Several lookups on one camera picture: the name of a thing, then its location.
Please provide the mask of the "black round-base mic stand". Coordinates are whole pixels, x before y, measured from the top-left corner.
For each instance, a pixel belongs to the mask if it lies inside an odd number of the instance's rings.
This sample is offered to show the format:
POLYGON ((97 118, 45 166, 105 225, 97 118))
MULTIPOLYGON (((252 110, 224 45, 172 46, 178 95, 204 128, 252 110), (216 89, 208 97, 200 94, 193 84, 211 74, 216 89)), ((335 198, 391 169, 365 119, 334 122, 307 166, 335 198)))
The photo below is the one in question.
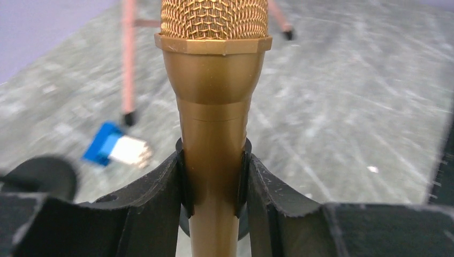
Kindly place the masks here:
POLYGON ((44 155, 22 162, 1 175, 1 192, 43 192, 73 201, 78 190, 77 171, 59 156, 44 155))

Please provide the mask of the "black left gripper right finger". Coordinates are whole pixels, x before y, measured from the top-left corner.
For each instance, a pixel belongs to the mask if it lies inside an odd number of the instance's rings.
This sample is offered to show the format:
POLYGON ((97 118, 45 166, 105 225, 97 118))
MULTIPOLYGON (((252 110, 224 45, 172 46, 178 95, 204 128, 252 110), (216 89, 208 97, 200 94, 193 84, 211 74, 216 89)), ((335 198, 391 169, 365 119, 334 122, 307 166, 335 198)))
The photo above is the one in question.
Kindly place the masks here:
POLYGON ((247 209, 253 256, 453 256, 453 208, 317 203, 255 156, 247 209))

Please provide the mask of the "gold microphone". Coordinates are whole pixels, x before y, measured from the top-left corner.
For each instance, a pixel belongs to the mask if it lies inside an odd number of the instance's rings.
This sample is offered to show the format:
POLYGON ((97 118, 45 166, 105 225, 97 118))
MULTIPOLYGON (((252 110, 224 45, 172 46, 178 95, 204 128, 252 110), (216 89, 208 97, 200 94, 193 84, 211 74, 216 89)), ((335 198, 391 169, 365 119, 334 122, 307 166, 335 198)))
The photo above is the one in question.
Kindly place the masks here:
POLYGON ((193 256, 236 256, 236 198, 246 125, 272 38, 189 40, 167 37, 163 52, 176 95, 186 173, 193 193, 193 256))

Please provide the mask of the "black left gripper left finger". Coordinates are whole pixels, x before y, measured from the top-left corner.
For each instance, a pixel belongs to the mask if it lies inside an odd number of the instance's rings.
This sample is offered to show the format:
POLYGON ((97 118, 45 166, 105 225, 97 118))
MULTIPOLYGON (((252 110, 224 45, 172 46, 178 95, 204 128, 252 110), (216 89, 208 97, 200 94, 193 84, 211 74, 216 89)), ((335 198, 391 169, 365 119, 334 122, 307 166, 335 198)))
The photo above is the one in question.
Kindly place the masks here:
POLYGON ((1 194, 1 256, 174 256, 178 155, 93 203, 1 194))

